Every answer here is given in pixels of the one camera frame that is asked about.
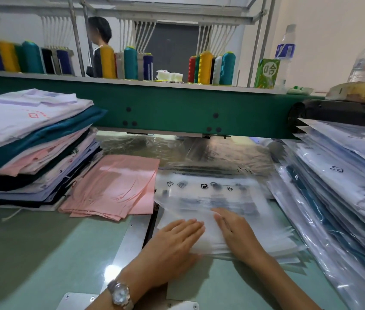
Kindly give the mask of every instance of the person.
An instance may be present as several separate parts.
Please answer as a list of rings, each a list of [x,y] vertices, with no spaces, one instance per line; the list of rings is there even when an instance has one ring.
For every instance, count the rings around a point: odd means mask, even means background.
[[[93,16],[88,18],[89,25],[89,36],[93,44],[98,47],[94,49],[94,63],[92,66],[91,62],[91,53],[88,53],[88,67],[86,69],[86,74],[89,77],[94,77],[94,69],[95,69],[95,77],[102,77],[102,64],[101,64],[101,52],[99,50],[103,45],[107,45],[110,39],[112,38],[112,30],[109,26],[109,23],[106,19],[99,16]]]
[[[213,211],[232,253],[252,268],[283,310],[321,310],[264,251],[243,217],[222,208]],[[204,223],[195,219],[170,223],[152,237],[114,283],[126,285],[131,301],[138,302],[149,289],[180,276],[200,259],[199,255],[190,254],[189,251],[204,231]],[[122,309],[129,308],[114,305],[113,296],[106,289],[86,310]]]

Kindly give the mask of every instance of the watch face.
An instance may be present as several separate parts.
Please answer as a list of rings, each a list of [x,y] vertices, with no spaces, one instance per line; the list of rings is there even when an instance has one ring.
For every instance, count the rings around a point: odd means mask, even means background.
[[[112,294],[113,303],[116,305],[124,305],[128,302],[129,299],[129,291],[128,287],[124,284],[118,283],[115,285]]]

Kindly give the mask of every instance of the metal rack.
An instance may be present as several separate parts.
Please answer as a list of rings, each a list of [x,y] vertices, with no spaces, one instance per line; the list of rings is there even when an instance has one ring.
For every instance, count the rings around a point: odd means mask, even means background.
[[[122,0],[0,0],[0,12],[34,13],[41,15],[58,15],[58,13],[61,13],[62,15],[66,15],[66,12],[69,11],[82,77],[85,77],[85,68],[82,60],[76,15],[83,15],[86,27],[88,27],[88,11],[90,11],[92,15],[128,20],[156,19],[195,21],[198,22],[199,25],[254,25],[255,23],[258,23],[256,41],[254,43],[252,62],[247,81],[247,87],[250,87],[254,71],[253,65],[256,61],[258,43],[263,26],[262,17],[268,14],[259,59],[262,59],[264,56],[276,2],[276,0],[271,0],[270,8],[267,10],[267,0],[263,0],[260,12],[255,16],[249,16],[249,10],[256,1],[257,0],[251,0],[247,6],[220,6]],[[89,35],[87,35],[87,39],[89,50],[92,52],[92,42]],[[93,65],[94,61],[92,54],[90,57]]]

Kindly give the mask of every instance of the silver watch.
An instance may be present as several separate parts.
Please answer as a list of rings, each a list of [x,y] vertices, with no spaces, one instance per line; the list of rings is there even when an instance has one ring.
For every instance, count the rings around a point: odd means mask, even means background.
[[[112,296],[112,303],[122,307],[124,310],[132,310],[134,304],[130,297],[130,290],[125,284],[113,280],[108,284],[108,290]]]

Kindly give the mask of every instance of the green juice box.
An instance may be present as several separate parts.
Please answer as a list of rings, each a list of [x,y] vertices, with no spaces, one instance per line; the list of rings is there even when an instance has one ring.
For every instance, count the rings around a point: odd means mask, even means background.
[[[273,89],[279,66],[278,59],[261,59],[257,67],[254,88]]]

